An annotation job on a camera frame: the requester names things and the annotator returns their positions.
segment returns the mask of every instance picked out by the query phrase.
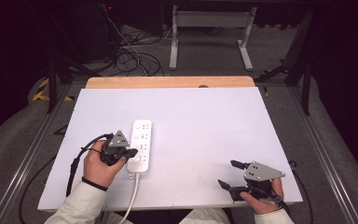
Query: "person's left hand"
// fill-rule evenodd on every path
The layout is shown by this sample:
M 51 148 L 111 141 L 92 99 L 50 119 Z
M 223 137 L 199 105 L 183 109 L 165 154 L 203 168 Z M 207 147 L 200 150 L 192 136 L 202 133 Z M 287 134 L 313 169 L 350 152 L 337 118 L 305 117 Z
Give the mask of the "person's left hand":
M 283 187 L 282 181 L 280 178 L 273 179 L 271 181 L 272 185 L 272 194 L 277 194 L 281 196 L 283 200 Z M 241 192 L 240 196 L 255 210 L 255 213 L 258 215 L 265 215 L 280 210 L 280 206 L 275 203 L 263 203 L 258 201 L 248 192 Z
M 95 142 L 91 148 L 101 152 L 104 141 Z M 108 166 L 101 161 L 100 153 L 89 150 L 84 159 L 83 176 L 102 187 L 109 188 L 116 174 L 123 168 L 126 158 L 122 157 L 116 164 Z

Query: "metal stand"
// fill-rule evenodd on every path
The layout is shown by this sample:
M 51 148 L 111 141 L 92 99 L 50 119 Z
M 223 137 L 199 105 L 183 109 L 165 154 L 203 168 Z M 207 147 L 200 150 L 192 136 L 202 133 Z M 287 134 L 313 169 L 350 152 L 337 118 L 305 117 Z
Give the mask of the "metal stand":
M 172 45 L 170 69 L 175 70 L 178 54 L 177 28 L 182 27 L 245 27 L 242 40 L 238 40 L 243 63 L 247 71 L 253 71 L 246 44 L 251 33 L 255 19 L 256 7 L 250 12 L 209 12 L 209 11 L 177 11 L 173 6 L 172 11 Z
M 89 77 L 100 77 L 97 73 L 92 72 L 87 67 L 75 63 L 71 59 L 63 55 L 56 55 L 50 59 L 48 63 L 48 91 L 49 91 L 49 102 L 48 102 L 48 114 L 54 109 L 57 104 L 57 78 L 58 77 L 62 84 L 71 84 L 74 78 L 72 77 L 71 71 L 68 69 L 69 66 L 73 66 L 83 74 Z
M 255 78 L 255 82 L 264 82 L 267 79 L 275 77 L 284 70 L 289 71 L 289 75 L 284 81 L 287 86 L 295 86 L 298 81 L 304 76 L 304 85 L 301 96 L 301 104 L 304 112 L 309 115 L 309 98 L 310 98 L 310 59 L 311 51 L 313 49 L 304 50 L 304 42 L 306 41 L 308 31 L 310 28 L 310 22 L 313 15 L 313 9 L 309 9 L 305 14 L 303 20 L 297 28 L 295 38 L 288 50 L 285 59 L 282 61 L 282 65 L 267 72 L 261 77 Z

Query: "table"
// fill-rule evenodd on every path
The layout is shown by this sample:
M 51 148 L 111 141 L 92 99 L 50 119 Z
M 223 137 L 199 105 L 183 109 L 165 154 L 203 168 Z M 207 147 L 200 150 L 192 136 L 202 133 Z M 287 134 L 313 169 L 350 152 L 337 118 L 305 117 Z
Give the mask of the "table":
M 151 119 L 153 134 L 150 172 L 140 179 L 133 210 L 243 206 L 232 202 L 217 182 L 245 184 L 243 170 L 231 167 L 231 160 L 259 161 L 285 172 L 286 201 L 302 201 L 250 77 L 94 77 L 77 99 L 38 209 L 55 210 L 63 202 L 69 167 L 80 147 L 117 128 L 131 138 L 135 119 Z M 75 183 L 81 171 L 79 164 Z M 133 185 L 124 168 L 108 190 L 103 209 L 126 210 Z

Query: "wrist strap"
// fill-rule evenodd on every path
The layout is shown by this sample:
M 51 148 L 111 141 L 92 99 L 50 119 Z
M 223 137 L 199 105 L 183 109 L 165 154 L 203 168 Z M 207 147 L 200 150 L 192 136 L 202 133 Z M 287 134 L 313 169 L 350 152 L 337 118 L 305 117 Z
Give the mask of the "wrist strap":
M 107 188 L 106 187 L 103 187 L 99 184 L 96 184 L 92 181 L 89 181 L 88 179 L 86 179 L 84 176 L 81 177 L 81 181 L 83 181 L 84 183 L 88 184 L 88 185 L 91 185 L 93 186 L 94 188 L 96 189 L 100 189 L 100 190 L 103 190 L 103 191 L 107 191 Z

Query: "cable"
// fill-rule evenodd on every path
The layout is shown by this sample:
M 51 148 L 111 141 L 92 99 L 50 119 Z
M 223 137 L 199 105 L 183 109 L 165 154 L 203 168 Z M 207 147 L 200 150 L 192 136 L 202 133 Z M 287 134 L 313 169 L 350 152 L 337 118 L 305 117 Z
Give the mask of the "cable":
M 305 189 L 305 186 L 303 182 L 301 181 L 300 177 L 297 175 L 295 169 L 297 167 L 297 163 L 295 161 L 289 161 L 290 168 L 292 168 L 293 175 L 295 176 L 296 180 L 300 184 L 301 188 L 304 190 L 305 197 L 307 198 L 308 207 L 310 209 L 310 224 L 313 224 L 313 211 L 312 211 L 312 205 L 310 203 L 310 196 Z
M 25 198 L 25 194 L 28 191 L 28 188 L 31 186 L 31 184 L 34 182 L 34 180 L 36 179 L 36 177 L 49 165 L 51 164 L 52 161 L 54 161 L 57 157 L 57 153 L 48 161 L 46 162 L 46 164 L 44 164 L 37 172 L 36 174 L 34 174 L 34 176 L 31 178 L 31 180 L 28 182 L 27 186 L 25 186 L 24 192 L 21 195 L 20 198 L 20 205 L 19 205 L 19 219 L 20 219 L 20 223 L 21 224 L 25 224 L 24 218 L 22 217 L 22 203 L 24 201 Z
M 71 174 L 69 175 L 68 185 L 66 187 L 66 197 L 68 197 L 71 194 L 72 184 L 74 183 L 74 178 L 75 178 L 77 166 L 78 166 L 78 164 L 80 162 L 80 157 L 83 155 L 83 153 L 88 151 L 90 146 L 92 144 L 94 144 L 96 141 L 100 140 L 101 138 L 106 138 L 107 139 L 107 138 L 110 138 L 110 137 L 112 137 L 111 133 L 103 134 L 101 136 L 98 136 L 98 137 L 94 138 L 92 141 L 90 141 L 88 144 L 86 144 L 85 147 L 81 148 L 79 154 L 77 155 L 77 157 L 74 159 L 74 161 L 71 164 Z
M 151 56 L 150 54 L 140 53 L 134 48 L 134 47 L 141 47 L 141 46 L 147 46 L 147 45 L 133 46 L 134 43 L 142 42 L 142 41 L 144 41 L 144 39 L 150 37 L 151 35 L 150 34 L 143 34 L 142 32 L 139 32 L 137 35 L 131 35 L 131 34 L 134 34 L 135 32 L 131 32 L 131 33 L 127 33 L 127 34 L 123 35 L 118 30 L 118 28 L 115 25 L 115 23 L 109 18 L 109 15 L 107 13 L 105 5 L 100 5 L 100 7 L 101 7 L 102 11 L 104 12 L 104 15 L 105 15 L 107 21 L 109 21 L 109 23 L 112 25 L 112 27 L 115 28 L 117 34 L 125 42 L 125 46 L 121 45 L 117 50 L 118 51 L 118 56 L 117 56 L 117 63 L 116 63 L 115 68 L 120 72 L 114 73 L 114 74 L 109 75 L 109 76 L 111 77 L 111 76 L 119 75 L 119 74 L 122 74 L 122 73 L 127 73 L 127 76 L 128 76 L 130 74 L 130 72 L 134 71 L 138 67 L 142 69 L 142 71 L 143 71 L 145 76 L 150 77 L 152 75 L 155 75 L 160 69 L 161 69 L 161 71 L 163 73 L 163 76 L 164 76 L 164 71 L 162 69 L 161 63 L 158 61 L 158 59 L 156 57 Z M 170 32 L 171 32 L 171 29 L 166 34 L 165 38 L 163 38 L 160 41 L 160 43 L 167 38 L 167 36 L 169 35 Z M 152 43 L 149 43 L 149 45 L 153 46 L 153 44 L 155 44 L 157 41 L 153 41 Z M 130 62 L 131 60 L 136 61 L 136 65 L 134 65 L 131 68 L 129 68 L 127 66 L 127 63 Z M 155 71 L 153 71 L 151 63 L 149 63 L 149 62 L 151 62 L 153 64 L 156 64 L 158 66 L 158 68 Z M 119 63 L 124 64 L 124 66 L 127 69 L 119 68 L 119 65 L 118 65 Z
M 129 215 L 130 210 L 132 209 L 132 205 L 133 205 L 133 202 L 135 201 L 135 197 L 136 197 L 136 192 L 138 191 L 139 177 L 140 177 L 139 174 L 137 174 L 137 175 L 135 176 L 135 187 L 134 187 L 134 190 L 133 190 L 133 194 L 132 194 L 132 199 L 131 199 L 131 202 L 130 202 L 130 206 L 129 206 L 129 208 L 127 209 L 126 215 L 121 219 L 121 221 L 120 221 L 118 224 L 122 224 L 122 223 L 127 219 L 127 216 Z
M 143 46 L 157 46 L 157 45 L 161 44 L 162 42 L 164 42 L 166 39 L 169 39 L 168 35 L 170 34 L 171 30 L 172 30 L 172 27 L 163 38 L 161 38 L 161 37 L 159 37 L 159 38 L 142 38 L 142 39 L 140 39 L 138 41 L 132 42 L 132 43 L 138 43 L 138 42 L 145 42 L 145 41 L 151 40 L 151 39 L 157 39 L 156 41 L 154 41 L 152 43 L 142 44 L 142 45 L 132 45 L 132 47 L 133 48 L 138 48 L 138 47 L 143 47 Z
M 94 73 L 100 73 L 103 72 L 105 70 L 107 70 L 108 68 L 114 66 L 116 64 L 116 61 L 111 60 L 109 63 L 107 63 L 106 65 L 102 66 L 102 67 L 98 67 L 98 68 L 92 68 L 89 69 L 90 71 L 94 72 Z M 82 76 L 83 73 L 79 70 L 77 70 L 76 68 L 71 69 L 73 71 L 73 74 L 76 76 Z

